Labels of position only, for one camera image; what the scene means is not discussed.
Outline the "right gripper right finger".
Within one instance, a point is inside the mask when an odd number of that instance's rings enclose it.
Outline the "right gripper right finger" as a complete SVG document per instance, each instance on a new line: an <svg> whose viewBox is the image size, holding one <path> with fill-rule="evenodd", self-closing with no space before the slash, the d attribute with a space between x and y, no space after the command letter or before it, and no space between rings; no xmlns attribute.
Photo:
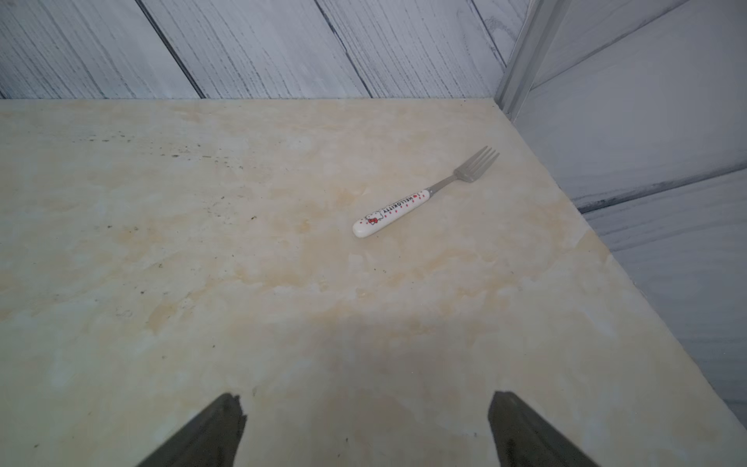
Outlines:
<svg viewBox="0 0 747 467"><path fill-rule="evenodd" d="M510 391L496 391L487 415L501 466L597 466Z"/></svg>

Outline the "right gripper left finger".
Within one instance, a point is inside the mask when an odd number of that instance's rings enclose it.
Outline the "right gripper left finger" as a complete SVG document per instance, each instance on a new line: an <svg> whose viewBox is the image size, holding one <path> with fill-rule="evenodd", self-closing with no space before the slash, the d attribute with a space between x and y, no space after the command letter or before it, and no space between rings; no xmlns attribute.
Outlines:
<svg viewBox="0 0 747 467"><path fill-rule="evenodd" d="M233 466L247 416L240 397L224 393L138 466Z"/></svg>

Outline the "metal frame post right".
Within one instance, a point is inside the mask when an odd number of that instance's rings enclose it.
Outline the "metal frame post right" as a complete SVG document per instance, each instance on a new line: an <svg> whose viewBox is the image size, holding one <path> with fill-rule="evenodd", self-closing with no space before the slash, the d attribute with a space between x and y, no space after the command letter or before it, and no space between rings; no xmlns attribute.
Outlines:
<svg viewBox="0 0 747 467"><path fill-rule="evenodd" d="M511 122L519 116L570 5L570 0L530 3L527 18L494 97Z"/></svg>

